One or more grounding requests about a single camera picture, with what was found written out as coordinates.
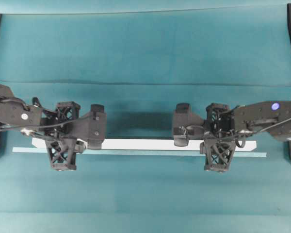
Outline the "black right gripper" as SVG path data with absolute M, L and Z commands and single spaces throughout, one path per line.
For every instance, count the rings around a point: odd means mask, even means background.
M 240 107 L 244 105 L 230 109 L 226 104 L 212 103 L 206 107 L 204 142 L 200 144 L 200 153 L 205 155 L 205 171 L 228 171 L 236 146 L 239 148 L 245 146 L 244 139 L 241 144 L 239 143 L 239 136 L 232 126 L 234 111 Z

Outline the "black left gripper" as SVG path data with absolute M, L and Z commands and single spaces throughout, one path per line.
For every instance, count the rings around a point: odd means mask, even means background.
M 50 167 L 56 171 L 75 171 L 76 153 L 83 153 L 87 143 L 69 136 L 70 124 L 78 120 L 81 106 L 73 101 L 59 102 L 55 110 L 42 107 L 37 97 L 28 105 L 20 101 L 25 111 L 31 107 L 40 109 L 40 124 L 21 128 L 23 135 L 42 139 L 47 146 Z

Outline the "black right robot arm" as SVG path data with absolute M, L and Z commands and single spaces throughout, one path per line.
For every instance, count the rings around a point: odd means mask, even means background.
M 205 134 L 200 151 L 206 171 L 228 171 L 235 149 L 249 137 L 267 132 L 278 141 L 291 141 L 291 100 L 263 101 L 236 106 L 212 103 L 206 108 Z

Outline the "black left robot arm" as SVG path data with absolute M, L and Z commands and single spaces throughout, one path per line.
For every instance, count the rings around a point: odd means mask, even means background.
M 80 119 L 80 106 L 73 101 L 60 102 L 55 110 L 44 108 L 38 98 L 31 104 L 14 96 L 0 84 L 0 132 L 18 130 L 23 135 L 44 140 L 52 169 L 76 170 L 76 155 L 85 144 L 68 133 Z

